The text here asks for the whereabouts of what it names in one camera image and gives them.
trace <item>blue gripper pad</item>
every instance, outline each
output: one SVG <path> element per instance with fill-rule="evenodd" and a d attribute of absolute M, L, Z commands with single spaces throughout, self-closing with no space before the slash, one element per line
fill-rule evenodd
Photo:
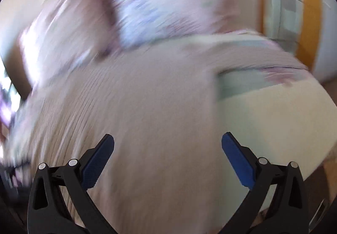
<path fill-rule="evenodd" d="M 255 185 L 254 168 L 242 153 L 240 144 L 227 132 L 222 136 L 221 145 L 241 184 L 252 190 Z"/>
<path fill-rule="evenodd" d="M 80 158 L 82 188 L 87 190 L 95 186 L 107 161 L 114 151 L 114 138 L 106 134 L 95 148 L 88 149 Z"/>

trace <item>folded blanket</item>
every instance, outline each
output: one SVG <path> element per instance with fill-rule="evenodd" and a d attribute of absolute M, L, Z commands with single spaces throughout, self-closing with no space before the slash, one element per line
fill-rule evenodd
<path fill-rule="evenodd" d="M 210 233 L 223 221 L 215 76 L 236 68 L 305 68 L 258 35 L 191 36 L 146 45 L 60 76 L 29 98 L 6 144 L 8 161 L 27 156 L 63 165 L 105 133 L 115 150 L 88 191 L 119 233 Z M 75 215 L 69 196 L 65 201 Z"/>

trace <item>blue rubber pad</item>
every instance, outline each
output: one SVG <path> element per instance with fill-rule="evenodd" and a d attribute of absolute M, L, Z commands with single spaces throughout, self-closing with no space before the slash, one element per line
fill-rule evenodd
<path fill-rule="evenodd" d="M 106 134 L 96 148 L 87 150 L 88 153 L 91 154 L 92 152 L 93 154 L 81 170 L 81 185 L 83 189 L 87 190 L 95 186 L 107 161 L 114 151 L 114 147 L 114 138 L 111 135 Z"/>
<path fill-rule="evenodd" d="M 254 169 L 240 150 L 240 145 L 228 133 L 223 135 L 221 145 L 241 184 L 252 190 L 255 185 Z"/>

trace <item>silver screw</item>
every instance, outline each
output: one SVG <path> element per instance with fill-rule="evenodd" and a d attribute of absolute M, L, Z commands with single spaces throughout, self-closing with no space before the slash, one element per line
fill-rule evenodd
<path fill-rule="evenodd" d="M 260 163 L 260 164 L 267 164 L 268 163 L 268 160 L 266 159 L 266 158 L 259 158 L 259 160 L 258 160 L 258 162 Z"/>
<path fill-rule="evenodd" d="M 44 169 L 45 168 L 45 163 L 40 163 L 39 164 L 39 169 Z"/>
<path fill-rule="evenodd" d="M 77 160 L 76 159 L 71 159 L 68 163 L 71 167 L 77 165 Z"/>
<path fill-rule="evenodd" d="M 296 162 L 290 162 L 290 165 L 291 165 L 293 168 L 298 168 L 298 163 L 296 163 Z"/>

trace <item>bed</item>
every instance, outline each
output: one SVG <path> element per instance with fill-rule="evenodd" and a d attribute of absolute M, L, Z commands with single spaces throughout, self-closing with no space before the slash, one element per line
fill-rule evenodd
<path fill-rule="evenodd" d="M 18 31 L 31 22 L 40 3 L 27 1 L 30 12 L 16 12 L 3 28 Z M 145 45 L 75 68 L 33 91 L 6 143 L 6 161 L 29 158 L 34 174 L 41 162 L 65 164 L 105 133 L 113 135 L 116 150 L 89 194 L 121 233 L 219 230 L 248 192 L 221 151 L 227 131 L 273 163 L 296 161 L 307 178 L 337 140 L 337 107 L 306 66 L 257 32 L 264 22 L 261 0 L 238 1 L 237 23 L 244 23 L 244 30 Z M 0 11 L 13 2 L 3 0 Z M 12 47 L 5 40 L 3 50 Z M 200 53 L 191 54 L 191 47 Z M 179 52 L 167 57 L 170 49 Z M 263 61 L 266 55 L 270 58 Z M 168 68 L 163 58 L 172 60 Z M 180 60 L 187 61 L 184 68 Z M 151 68 L 157 77 L 140 71 Z M 271 196 L 272 191 L 262 208 Z"/>

